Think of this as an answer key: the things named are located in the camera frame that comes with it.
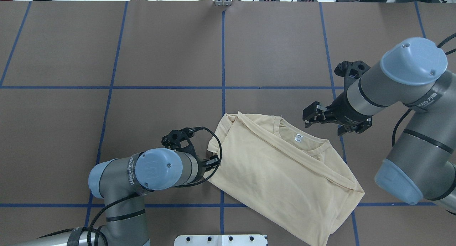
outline folded shirt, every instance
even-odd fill
[[[327,139],[278,116],[225,114],[223,159],[210,182],[310,244],[326,245],[364,191]],[[208,151],[219,153],[212,138]]]

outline shirt tag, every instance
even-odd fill
[[[296,134],[295,141],[298,142],[298,143],[300,143],[301,140],[302,140],[302,135]]]

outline white mounting plate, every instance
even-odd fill
[[[267,235],[178,236],[174,246],[267,246]]]

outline blue cap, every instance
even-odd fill
[[[418,186],[392,161],[385,159],[375,175],[375,183],[396,198],[415,205],[423,199]]]
[[[446,55],[425,38],[409,38],[386,52],[380,60],[390,79],[412,86],[435,82],[448,66]]]
[[[93,196],[95,196],[99,199],[103,199],[103,196],[101,196],[101,193],[100,193],[101,176],[103,175],[104,169],[113,160],[117,160],[117,159],[112,159],[109,162],[97,164],[95,167],[92,168],[92,170],[90,171],[90,174],[88,175],[88,187],[90,188],[90,191],[92,192]]]
[[[136,162],[135,175],[149,190],[163,190],[174,186],[182,175],[182,160],[176,152],[166,148],[150,149]]]

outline table surface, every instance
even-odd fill
[[[103,207],[90,196],[91,168],[160,147],[172,129],[215,129],[238,111],[304,129],[303,108],[342,92],[339,62],[373,66],[410,37],[438,43],[456,31],[455,12],[413,2],[0,2],[0,244],[87,225]],[[456,40],[444,46],[453,48]],[[448,60],[456,70],[456,54]],[[373,181],[405,110],[391,106],[360,135],[306,129],[330,140],[366,192],[328,245],[455,244],[454,216],[401,203]],[[209,139],[195,136],[201,155]],[[156,191],[146,203],[151,245],[220,233],[307,245],[210,183]]]

